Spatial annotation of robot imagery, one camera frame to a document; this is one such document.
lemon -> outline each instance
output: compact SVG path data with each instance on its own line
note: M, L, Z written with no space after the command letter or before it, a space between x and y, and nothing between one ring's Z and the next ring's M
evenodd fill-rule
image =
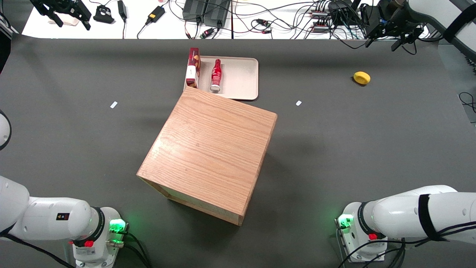
M361 85L366 85L370 82L370 75L366 72L356 72L354 74L354 80Z

wood grain surface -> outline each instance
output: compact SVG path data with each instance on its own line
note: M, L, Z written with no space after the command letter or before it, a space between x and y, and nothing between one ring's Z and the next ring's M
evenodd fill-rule
M236 214L242 221L277 117L188 87L137 176L152 186L164 186L159 191L169 198L185 199L177 196L179 192L191 197L183 204L203 206L192 201L196 198Z

gray mat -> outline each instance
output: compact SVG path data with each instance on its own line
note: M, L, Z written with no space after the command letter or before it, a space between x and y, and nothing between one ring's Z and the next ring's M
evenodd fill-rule
M32 196L116 208L155 267L334 268L333 219L347 203L433 184L476 192L474 129L436 47L418 43L411 56L390 45L17 37L0 75L0 107L13 124L0 172ZM168 201L135 177L180 96L191 46L258 59L259 98L249 104L278 114L243 227ZM356 71L371 83L352 82ZM36 244L63 255L59 242ZM0 248L0 267L60 267L23 246ZM473 267L473 253L428 243L407 252L403 267ZM116 267L141 264L122 250Z

red bottle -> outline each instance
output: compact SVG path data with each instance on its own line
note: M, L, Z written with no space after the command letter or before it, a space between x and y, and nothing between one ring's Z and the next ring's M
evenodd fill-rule
M213 93L218 93L221 90L220 87L220 82L221 82L221 60L217 59L215 61L215 67L213 67L213 70L211 72L211 86L210 90Z

tray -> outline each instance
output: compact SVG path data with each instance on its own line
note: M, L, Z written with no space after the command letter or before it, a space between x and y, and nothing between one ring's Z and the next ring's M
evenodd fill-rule
M215 60L221 60L221 90L216 95L253 101L258 98L258 61L253 58L200 56L200 80L198 89L210 92L211 71Z

